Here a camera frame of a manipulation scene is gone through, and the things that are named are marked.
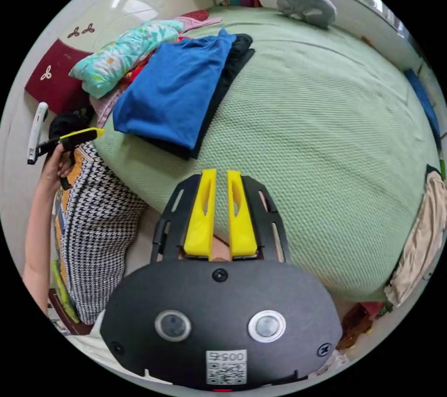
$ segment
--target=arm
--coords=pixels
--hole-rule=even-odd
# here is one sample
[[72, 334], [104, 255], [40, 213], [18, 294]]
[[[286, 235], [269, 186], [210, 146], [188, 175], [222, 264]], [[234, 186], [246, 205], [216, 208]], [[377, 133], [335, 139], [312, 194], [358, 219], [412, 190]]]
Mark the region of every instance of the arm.
[[67, 157], [59, 144], [46, 160], [31, 204], [25, 238], [23, 283], [45, 314], [50, 286], [51, 211], [60, 178], [66, 177], [72, 169]]
[[37, 186], [25, 238], [23, 283], [40, 309], [47, 313], [50, 287], [50, 231], [54, 195]]

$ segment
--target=textured green blanket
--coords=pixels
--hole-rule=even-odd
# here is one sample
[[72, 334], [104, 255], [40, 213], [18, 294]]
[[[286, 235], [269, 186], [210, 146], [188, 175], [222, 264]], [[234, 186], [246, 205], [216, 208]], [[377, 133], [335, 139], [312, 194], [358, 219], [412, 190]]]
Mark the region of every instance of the textured green blanket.
[[182, 161], [113, 131], [95, 145], [106, 164], [161, 211], [176, 184], [217, 167], [216, 234], [227, 231], [226, 170], [266, 184], [294, 262], [349, 300], [380, 299], [423, 193], [439, 167], [424, 111], [401, 72], [349, 34], [270, 9], [216, 7], [219, 25], [188, 33], [253, 37], [256, 53], [234, 81], [202, 145]]

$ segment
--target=white device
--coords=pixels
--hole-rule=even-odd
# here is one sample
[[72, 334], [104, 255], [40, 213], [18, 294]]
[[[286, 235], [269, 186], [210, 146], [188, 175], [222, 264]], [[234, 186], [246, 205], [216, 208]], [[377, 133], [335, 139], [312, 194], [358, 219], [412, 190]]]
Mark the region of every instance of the white device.
[[33, 126], [28, 141], [28, 164], [35, 164], [37, 161], [37, 146], [41, 140], [42, 127], [48, 116], [48, 104], [40, 102], [34, 115]]

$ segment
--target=label sticker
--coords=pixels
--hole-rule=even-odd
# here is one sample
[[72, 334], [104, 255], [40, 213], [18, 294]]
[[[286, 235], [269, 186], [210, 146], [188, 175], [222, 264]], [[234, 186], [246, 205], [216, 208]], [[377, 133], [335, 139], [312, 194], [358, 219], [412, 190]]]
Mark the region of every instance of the label sticker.
[[207, 384], [246, 384], [247, 351], [207, 350]]

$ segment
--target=turquoise floral pillowcase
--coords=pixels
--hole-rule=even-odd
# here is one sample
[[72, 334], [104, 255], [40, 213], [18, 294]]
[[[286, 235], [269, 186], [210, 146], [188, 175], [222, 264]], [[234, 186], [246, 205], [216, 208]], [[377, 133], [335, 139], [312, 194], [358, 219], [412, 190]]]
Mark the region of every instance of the turquoise floral pillowcase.
[[100, 99], [161, 43], [177, 41], [183, 29], [177, 20], [148, 21], [77, 62], [68, 75], [82, 80], [84, 91]]

